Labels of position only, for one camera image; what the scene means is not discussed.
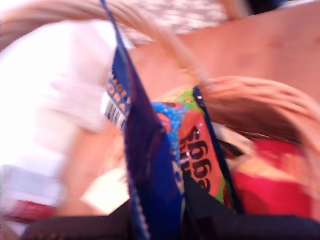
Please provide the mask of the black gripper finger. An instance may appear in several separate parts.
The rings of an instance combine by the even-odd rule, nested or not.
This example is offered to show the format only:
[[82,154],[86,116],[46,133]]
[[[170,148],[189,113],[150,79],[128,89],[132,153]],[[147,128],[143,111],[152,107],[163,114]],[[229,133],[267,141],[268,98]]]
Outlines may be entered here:
[[127,200],[117,208],[108,216],[108,219],[114,221],[116,224],[128,225],[130,222],[130,201]]
[[187,208],[196,220],[238,220],[239,215],[227,209],[216,198],[207,193],[186,172],[183,173]]

